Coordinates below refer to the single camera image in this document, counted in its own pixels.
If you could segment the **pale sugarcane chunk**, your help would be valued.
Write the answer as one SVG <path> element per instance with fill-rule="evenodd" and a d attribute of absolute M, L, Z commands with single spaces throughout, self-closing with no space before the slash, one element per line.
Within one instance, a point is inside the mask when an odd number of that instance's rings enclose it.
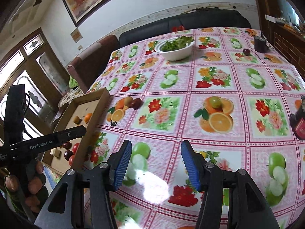
<path fill-rule="evenodd" d="M 50 154 L 55 158 L 59 158 L 61 154 L 61 150 L 57 148 L 53 148 L 51 149 Z"/>

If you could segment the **dark red apple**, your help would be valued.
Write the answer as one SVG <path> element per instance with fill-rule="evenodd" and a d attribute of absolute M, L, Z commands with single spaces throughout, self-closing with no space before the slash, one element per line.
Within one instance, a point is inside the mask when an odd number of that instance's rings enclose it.
<path fill-rule="evenodd" d="M 74 155 L 74 153 L 73 153 L 73 151 L 71 151 L 71 150 L 66 150 L 66 151 L 64 152 L 64 158 L 65 158 L 67 161 L 69 161 L 70 157 L 72 157 L 73 155 Z"/>

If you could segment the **red tomato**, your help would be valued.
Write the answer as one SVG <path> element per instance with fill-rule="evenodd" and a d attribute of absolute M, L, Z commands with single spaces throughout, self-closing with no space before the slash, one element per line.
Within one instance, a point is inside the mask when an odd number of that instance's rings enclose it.
<path fill-rule="evenodd" d="M 74 159 L 75 159 L 75 155 L 72 155 L 72 156 L 69 158 L 68 162 L 69 162 L 69 165 L 70 165 L 70 166 L 73 165 Z"/>
<path fill-rule="evenodd" d="M 77 152 L 77 150 L 78 150 L 78 148 L 79 148 L 79 145 L 80 145 L 80 143 L 75 143 L 75 145 L 73 145 L 73 147 L 72 147 L 72 152 L 73 152 L 74 154 L 76 154 L 76 152 Z"/>

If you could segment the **red jujube date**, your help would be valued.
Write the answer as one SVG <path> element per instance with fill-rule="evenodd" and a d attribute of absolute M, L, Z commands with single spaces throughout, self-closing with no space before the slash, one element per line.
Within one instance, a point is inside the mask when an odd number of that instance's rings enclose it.
<path fill-rule="evenodd" d="M 62 147 L 66 150 L 69 150 L 72 147 L 72 143 L 71 142 L 66 142 L 62 145 Z"/>

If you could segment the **orange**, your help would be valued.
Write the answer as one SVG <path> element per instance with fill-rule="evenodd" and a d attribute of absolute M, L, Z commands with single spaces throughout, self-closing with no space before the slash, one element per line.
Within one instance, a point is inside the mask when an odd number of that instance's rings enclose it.
<path fill-rule="evenodd" d="M 87 113 L 87 114 L 84 116 L 83 120 L 84 120 L 85 124 L 88 124 L 88 123 L 89 123 L 91 117 L 92 117 L 92 113 Z"/>

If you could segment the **brown cardboard tray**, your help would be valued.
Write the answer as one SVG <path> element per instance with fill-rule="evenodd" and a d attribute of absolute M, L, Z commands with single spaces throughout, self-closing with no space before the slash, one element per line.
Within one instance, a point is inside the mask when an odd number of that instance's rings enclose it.
<path fill-rule="evenodd" d="M 54 129 L 57 132 L 74 127 L 78 129 L 81 127 L 86 128 L 84 136 L 69 140 L 72 145 L 79 144 L 73 163 L 69 164 L 68 160 L 64 158 L 65 149 L 61 146 L 57 148 L 61 151 L 59 157 L 51 155 L 51 151 L 47 150 L 41 162 L 51 171 L 61 176 L 70 168 L 80 170 L 83 166 L 88 147 L 92 142 L 97 123 L 107 108 L 110 99 L 111 95 L 106 88 L 73 99 Z"/>

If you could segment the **brown round pear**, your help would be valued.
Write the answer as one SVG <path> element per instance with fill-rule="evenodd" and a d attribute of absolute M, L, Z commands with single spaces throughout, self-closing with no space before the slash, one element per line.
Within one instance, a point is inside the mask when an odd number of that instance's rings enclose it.
<path fill-rule="evenodd" d="M 73 123 L 78 125 L 80 122 L 81 122 L 81 119 L 78 116 L 75 116 L 73 119 Z"/>

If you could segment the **dark purple plum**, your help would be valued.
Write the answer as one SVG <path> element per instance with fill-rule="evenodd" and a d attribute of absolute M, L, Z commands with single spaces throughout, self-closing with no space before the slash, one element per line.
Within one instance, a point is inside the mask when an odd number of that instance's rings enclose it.
<path fill-rule="evenodd" d="M 133 108 L 134 110 L 137 110 L 141 107 L 141 105 L 142 105 L 141 99 L 135 98 L 131 103 L 131 108 Z"/>

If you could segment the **brown kiwi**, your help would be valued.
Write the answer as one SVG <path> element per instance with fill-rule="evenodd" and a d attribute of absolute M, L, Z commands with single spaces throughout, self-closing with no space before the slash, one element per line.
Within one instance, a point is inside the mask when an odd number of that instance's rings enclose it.
<path fill-rule="evenodd" d="M 133 102 L 134 102 L 134 99 L 130 96 L 128 96 L 124 99 L 124 105 L 127 107 L 131 107 Z"/>

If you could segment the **floral fruit print tablecloth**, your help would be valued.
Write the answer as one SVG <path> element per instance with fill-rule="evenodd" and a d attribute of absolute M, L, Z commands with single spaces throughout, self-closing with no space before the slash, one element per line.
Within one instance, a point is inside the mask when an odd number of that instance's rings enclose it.
<path fill-rule="evenodd" d="M 289 124 L 304 95 L 296 68 L 270 47 L 254 50 L 258 30 L 208 27 L 148 38 L 115 50 L 89 88 L 111 100 L 94 132 L 84 168 L 92 169 L 128 139 L 133 146 L 123 185 L 111 194 L 119 228 L 192 228 L 203 193 L 191 185 L 180 144 L 188 140 L 225 171 L 245 169 L 280 228 L 304 210 L 304 141 Z M 193 37 L 189 57 L 170 61 L 155 46 Z M 243 49 L 249 49 L 245 56 Z M 134 110 L 126 97 L 140 98 Z M 214 109 L 209 98 L 221 98 Z"/>

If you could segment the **green grape upper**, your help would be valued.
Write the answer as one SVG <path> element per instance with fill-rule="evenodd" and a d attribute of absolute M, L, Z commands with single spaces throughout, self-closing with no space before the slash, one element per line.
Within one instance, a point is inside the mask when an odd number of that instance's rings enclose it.
<path fill-rule="evenodd" d="M 221 98 L 217 96 L 212 96 L 209 98 L 210 106 L 214 109 L 220 109 L 222 107 Z"/>

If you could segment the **patterned blanket seat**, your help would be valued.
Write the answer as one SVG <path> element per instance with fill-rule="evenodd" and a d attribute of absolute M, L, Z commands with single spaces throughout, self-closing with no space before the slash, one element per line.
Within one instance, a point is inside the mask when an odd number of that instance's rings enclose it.
<path fill-rule="evenodd" d="M 84 95 L 83 91 L 81 90 L 81 88 L 75 87 L 73 89 L 70 89 L 68 92 L 66 92 L 66 94 L 60 99 L 60 101 L 58 102 L 58 107 L 61 108 L 62 106 L 64 106 L 65 104 L 70 104 L 74 98 L 80 97 Z"/>

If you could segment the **green cushion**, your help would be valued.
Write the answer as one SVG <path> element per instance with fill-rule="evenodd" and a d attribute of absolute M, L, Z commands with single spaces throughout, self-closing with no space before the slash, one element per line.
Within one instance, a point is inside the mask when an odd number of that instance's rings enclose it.
<path fill-rule="evenodd" d="M 69 78 L 69 88 L 74 89 L 77 87 L 78 87 L 78 82 L 73 77 L 70 77 Z"/>

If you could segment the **wooden door with glass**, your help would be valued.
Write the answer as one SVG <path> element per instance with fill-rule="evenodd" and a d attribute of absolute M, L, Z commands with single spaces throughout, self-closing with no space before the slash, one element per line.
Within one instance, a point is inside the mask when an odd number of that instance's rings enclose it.
<path fill-rule="evenodd" d="M 30 104 L 25 112 L 23 139 L 52 132 L 59 101 L 69 88 L 69 74 L 40 28 L 1 58 L 1 120 L 9 88 L 19 84 L 25 86 L 26 101 Z"/>

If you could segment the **white bowl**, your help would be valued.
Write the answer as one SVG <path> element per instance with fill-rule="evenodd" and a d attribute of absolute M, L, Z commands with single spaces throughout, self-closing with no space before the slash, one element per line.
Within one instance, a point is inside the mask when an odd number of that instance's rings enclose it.
<path fill-rule="evenodd" d="M 174 37 L 158 43 L 154 50 L 166 60 L 178 61 L 189 57 L 193 46 L 193 38 L 191 40 L 182 40 L 182 37 Z"/>

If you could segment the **green leafy vegetables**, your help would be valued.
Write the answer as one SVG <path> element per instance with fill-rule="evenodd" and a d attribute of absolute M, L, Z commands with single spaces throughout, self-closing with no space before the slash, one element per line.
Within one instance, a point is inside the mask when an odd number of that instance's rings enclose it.
<path fill-rule="evenodd" d="M 166 41 L 160 47 L 160 50 L 163 52 L 176 51 L 189 46 L 192 42 L 194 42 L 193 37 L 181 36 L 173 40 Z"/>

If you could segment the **small dark plum far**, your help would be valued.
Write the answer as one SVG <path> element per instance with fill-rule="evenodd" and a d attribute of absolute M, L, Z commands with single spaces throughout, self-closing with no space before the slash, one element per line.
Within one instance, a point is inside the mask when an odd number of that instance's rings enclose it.
<path fill-rule="evenodd" d="M 245 56 L 250 56 L 251 55 L 251 52 L 249 49 L 243 49 L 243 53 Z"/>

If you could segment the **black cup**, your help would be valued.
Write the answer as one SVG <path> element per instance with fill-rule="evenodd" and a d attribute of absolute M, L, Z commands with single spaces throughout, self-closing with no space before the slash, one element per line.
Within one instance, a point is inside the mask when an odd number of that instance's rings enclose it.
<path fill-rule="evenodd" d="M 254 49 L 259 53 L 267 53 L 269 51 L 267 39 L 264 35 L 254 36 Z"/>

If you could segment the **black sofa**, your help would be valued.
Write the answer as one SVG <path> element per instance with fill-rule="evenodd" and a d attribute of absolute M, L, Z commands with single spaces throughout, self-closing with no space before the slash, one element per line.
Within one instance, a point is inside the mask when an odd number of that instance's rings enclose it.
<path fill-rule="evenodd" d="M 124 47 L 135 42 L 175 31 L 205 27 L 251 28 L 251 24 L 235 10 L 219 9 L 218 7 L 202 8 L 128 30 L 119 36 L 118 42 L 121 47 Z"/>

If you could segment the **wooden side cabinet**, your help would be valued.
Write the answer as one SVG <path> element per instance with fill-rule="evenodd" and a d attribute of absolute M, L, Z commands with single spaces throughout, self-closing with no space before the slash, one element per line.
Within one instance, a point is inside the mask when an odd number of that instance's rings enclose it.
<path fill-rule="evenodd" d="M 265 15 L 261 20 L 261 31 L 271 45 L 294 67 L 304 79 L 304 39 L 301 39 L 284 26 L 268 21 Z"/>

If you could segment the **small wall plaque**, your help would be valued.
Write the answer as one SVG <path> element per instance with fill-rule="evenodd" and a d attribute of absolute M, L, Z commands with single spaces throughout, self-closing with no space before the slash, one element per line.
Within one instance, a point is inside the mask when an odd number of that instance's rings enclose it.
<path fill-rule="evenodd" d="M 75 43 L 78 43 L 83 38 L 78 28 L 75 28 L 70 35 Z"/>

